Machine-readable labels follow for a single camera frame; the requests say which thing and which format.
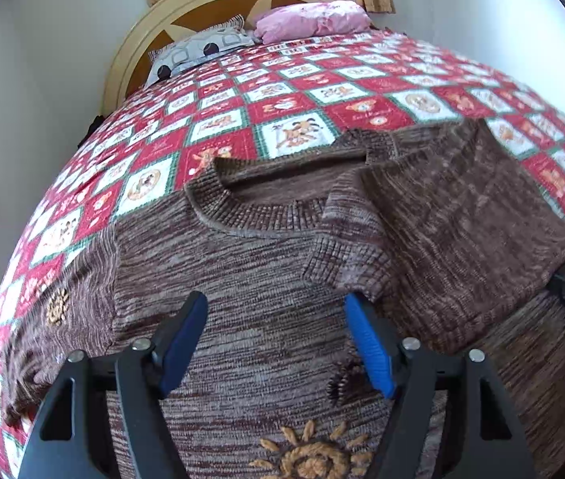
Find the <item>brown knit sweater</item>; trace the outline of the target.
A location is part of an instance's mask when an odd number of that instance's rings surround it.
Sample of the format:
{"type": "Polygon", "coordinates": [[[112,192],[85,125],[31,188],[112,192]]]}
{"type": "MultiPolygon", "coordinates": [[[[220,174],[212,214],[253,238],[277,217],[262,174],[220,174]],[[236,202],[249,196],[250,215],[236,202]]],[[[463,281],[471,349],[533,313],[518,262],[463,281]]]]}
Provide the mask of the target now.
{"type": "Polygon", "coordinates": [[[200,291],[208,322],[163,405],[191,477],[358,477],[389,417],[345,322],[358,292],[428,348],[483,349],[549,478],[565,465],[557,271],[565,220],[483,120],[218,158],[98,232],[29,308],[3,349],[3,420],[36,410],[70,351],[113,354],[200,291]]]}

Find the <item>black cloth beside bed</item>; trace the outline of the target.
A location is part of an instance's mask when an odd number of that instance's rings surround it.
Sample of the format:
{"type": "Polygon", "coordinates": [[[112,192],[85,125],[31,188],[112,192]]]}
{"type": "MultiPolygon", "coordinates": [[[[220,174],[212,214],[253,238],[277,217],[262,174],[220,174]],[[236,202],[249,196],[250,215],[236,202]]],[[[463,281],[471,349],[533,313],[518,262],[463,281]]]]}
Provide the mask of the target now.
{"type": "Polygon", "coordinates": [[[102,125],[104,122],[105,122],[105,117],[103,115],[96,116],[92,121],[92,123],[87,128],[87,132],[83,136],[83,139],[77,144],[77,149],[80,149],[89,140],[89,138],[93,135],[93,133],[100,128],[100,125],[102,125]]]}

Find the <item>red patchwork bedspread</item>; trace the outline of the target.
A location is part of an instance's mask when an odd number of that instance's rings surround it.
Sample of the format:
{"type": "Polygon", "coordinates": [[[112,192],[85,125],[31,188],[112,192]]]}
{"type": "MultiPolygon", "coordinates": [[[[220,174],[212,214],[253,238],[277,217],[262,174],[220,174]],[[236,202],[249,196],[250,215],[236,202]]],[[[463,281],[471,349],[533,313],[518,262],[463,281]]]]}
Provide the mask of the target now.
{"type": "MultiPolygon", "coordinates": [[[[115,110],[67,162],[18,240],[0,285],[0,356],[31,304],[100,232],[198,175],[216,157],[267,158],[347,128],[387,131],[483,117],[565,216],[565,115],[479,62],[397,32],[251,47],[115,110]]],[[[2,392],[0,362],[0,399],[2,392]]],[[[2,422],[0,475],[17,475],[28,430],[2,422]]]]}

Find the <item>pink pillow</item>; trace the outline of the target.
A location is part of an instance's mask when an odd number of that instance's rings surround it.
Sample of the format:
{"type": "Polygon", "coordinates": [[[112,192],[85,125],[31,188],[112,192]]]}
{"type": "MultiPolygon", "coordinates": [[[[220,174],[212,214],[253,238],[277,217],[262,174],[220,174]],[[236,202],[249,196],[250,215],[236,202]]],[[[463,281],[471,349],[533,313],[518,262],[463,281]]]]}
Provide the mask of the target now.
{"type": "Polygon", "coordinates": [[[259,16],[254,36],[263,44],[367,32],[372,22],[355,1],[305,2],[281,6],[259,16]]]}

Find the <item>grey patterned pillow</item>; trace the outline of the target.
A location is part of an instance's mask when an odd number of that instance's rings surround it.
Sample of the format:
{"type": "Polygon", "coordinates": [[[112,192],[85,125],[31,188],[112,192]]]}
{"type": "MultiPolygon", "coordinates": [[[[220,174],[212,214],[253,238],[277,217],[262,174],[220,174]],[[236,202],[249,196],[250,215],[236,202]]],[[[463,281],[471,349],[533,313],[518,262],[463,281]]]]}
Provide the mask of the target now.
{"type": "Polygon", "coordinates": [[[244,28],[244,18],[236,15],[229,21],[195,32],[192,36],[149,53],[151,68],[144,84],[148,89],[160,79],[159,71],[167,66],[169,77],[200,66],[229,52],[255,46],[252,30],[244,28]]]}

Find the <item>cream wooden headboard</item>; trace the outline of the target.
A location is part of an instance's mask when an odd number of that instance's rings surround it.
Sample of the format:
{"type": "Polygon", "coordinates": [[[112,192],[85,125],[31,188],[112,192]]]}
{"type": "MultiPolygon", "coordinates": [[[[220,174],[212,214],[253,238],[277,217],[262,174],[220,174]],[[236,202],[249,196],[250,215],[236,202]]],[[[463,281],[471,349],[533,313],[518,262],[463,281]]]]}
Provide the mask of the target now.
{"type": "Polygon", "coordinates": [[[255,18],[270,9],[314,1],[333,0],[160,0],[132,27],[115,53],[105,82],[100,114],[111,114],[145,84],[151,68],[150,51],[238,14],[252,27],[255,18]]]}

